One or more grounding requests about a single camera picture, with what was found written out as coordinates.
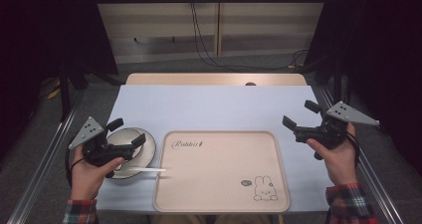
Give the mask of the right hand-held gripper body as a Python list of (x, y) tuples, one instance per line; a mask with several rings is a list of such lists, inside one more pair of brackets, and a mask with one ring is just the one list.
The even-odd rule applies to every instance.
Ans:
[(327, 149), (335, 149), (347, 137), (347, 126), (350, 122), (379, 126), (379, 121), (358, 111), (355, 108), (338, 102), (330, 109), (321, 109), (322, 122), (320, 126), (297, 126), (293, 133), (296, 142), (306, 142), (309, 138), (317, 140)]

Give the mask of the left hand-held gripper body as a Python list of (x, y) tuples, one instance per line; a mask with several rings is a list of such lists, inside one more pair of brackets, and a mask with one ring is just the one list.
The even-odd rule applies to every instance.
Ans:
[(106, 127), (102, 127), (93, 117), (89, 116), (69, 144), (69, 149), (75, 149), (81, 145), (84, 159), (94, 166), (103, 166), (117, 157), (123, 158), (122, 151), (108, 143), (107, 132)]

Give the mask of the light blue table mat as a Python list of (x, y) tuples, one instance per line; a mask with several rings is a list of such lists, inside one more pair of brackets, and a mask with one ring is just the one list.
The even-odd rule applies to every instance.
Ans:
[(172, 131), (267, 131), (279, 147), (290, 196), (288, 212), (324, 211), (324, 191), (330, 181), (313, 151), (297, 143), (283, 127), (283, 116), (298, 124), (317, 126), (320, 117), (305, 108), (313, 100), (309, 86), (136, 86), (120, 89), (111, 112), (127, 127), (148, 131), (156, 142), (151, 164), (159, 173), (139, 173), (122, 180), (107, 180), (99, 194), (101, 211), (164, 214), (154, 206), (163, 141)]

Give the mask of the black metal stand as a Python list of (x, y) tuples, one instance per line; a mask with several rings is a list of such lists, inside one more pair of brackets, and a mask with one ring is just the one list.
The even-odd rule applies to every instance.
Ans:
[(64, 121), (71, 111), (69, 84), (72, 84), (76, 90), (82, 91), (88, 87), (88, 82), (81, 67), (78, 64), (72, 64), (69, 61), (62, 63), (59, 78), (62, 101), (61, 121)]

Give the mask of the person's left hand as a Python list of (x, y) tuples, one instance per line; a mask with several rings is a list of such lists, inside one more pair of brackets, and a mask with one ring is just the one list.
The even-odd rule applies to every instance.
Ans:
[(73, 160), (70, 199), (95, 199), (106, 176), (123, 163), (124, 159), (118, 157), (100, 167), (90, 165), (84, 160), (83, 148), (78, 146)]

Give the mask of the beige tray with rabbit print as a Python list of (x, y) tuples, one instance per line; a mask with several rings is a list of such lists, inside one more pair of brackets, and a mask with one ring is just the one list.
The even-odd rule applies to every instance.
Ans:
[(163, 141), (154, 206), (167, 213), (278, 213), (290, 206), (267, 131), (172, 131)]

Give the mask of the white bowl with black rim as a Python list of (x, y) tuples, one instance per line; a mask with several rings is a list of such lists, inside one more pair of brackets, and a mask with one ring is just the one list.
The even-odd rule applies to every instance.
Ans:
[(134, 128), (124, 128), (112, 133), (107, 138), (107, 141), (109, 144), (112, 144), (117, 147), (118, 150), (122, 151), (125, 160), (132, 160), (142, 150), (143, 145), (139, 148), (133, 148), (131, 142), (142, 133), (144, 132)]

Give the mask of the white plate with black rim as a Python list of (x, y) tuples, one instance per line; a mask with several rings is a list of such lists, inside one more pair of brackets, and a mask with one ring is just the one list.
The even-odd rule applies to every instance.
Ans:
[(156, 152), (155, 140), (149, 132), (138, 127), (129, 128), (144, 132), (146, 142), (144, 143), (142, 150), (134, 159), (126, 161), (114, 171), (113, 179), (126, 179), (139, 174), (141, 168), (146, 168), (150, 164)]

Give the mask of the metal floor rail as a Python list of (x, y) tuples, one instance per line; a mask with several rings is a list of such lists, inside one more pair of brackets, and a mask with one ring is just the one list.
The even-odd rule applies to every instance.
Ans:
[[(338, 102), (344, 102), (348, 105), (351, 103), (351, 94), (349, 90), (333, 89), (328, 87), (317, 87), (315, 89), (316, 99), (324, 108), (331, 108)], [(403, 218), (400, 216), (394, 201), (382, 184), (381, 179), (376, 174), (372, 163), (362, 146), (359, 147), (359, 164), (358, 171), (363, 177), (365, 185), (369, 188), (371, 196), (374, 198), (376, 205), (374, 208), (381, 212), (384, 224), (404, 224)]]
[(21, 195), (6, 224), (25, 224), (27, 221), (29, 213), (31, 212), (45, 182), (45, 178), (52, 167), (52, 163), (64, 142), (70, 126), (73, 123), (77, 109), (80, 106), (84, 95), (85, 92), (77, 92), (72, 107), (65, 115), (64, 119), (59, 122), (57, 130), (50, 141), (48, 148), (44, 152), (44, 156), (40, 164), (38, 165), (31, 181)]

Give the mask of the dark curtain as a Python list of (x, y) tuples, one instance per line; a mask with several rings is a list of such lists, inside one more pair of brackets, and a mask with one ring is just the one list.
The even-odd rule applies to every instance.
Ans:
[(326, 0), (304, 70), (337, 69), (422, 175), (422, 0)]
[(0, 0), (0, 160), (35, 110), (42, 82), (66, 72), (115, 74), (99, 6), (92, 0)]

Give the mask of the person's right hand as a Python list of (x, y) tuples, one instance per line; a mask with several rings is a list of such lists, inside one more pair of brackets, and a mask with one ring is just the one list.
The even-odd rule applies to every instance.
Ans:
[(307, 145), (322, 157), (328, 177), (334, 185), (357, 183), (355, 148), (349, 139), (335, 149), (327, 149), (312, 138), (307, 140)]

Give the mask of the wooden table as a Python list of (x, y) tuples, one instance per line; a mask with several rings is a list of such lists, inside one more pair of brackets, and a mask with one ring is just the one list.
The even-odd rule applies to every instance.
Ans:
[(134, 73), (128, 85), (175, 86), (305, 86), (299, 74), (234, 74), (234, 73)]

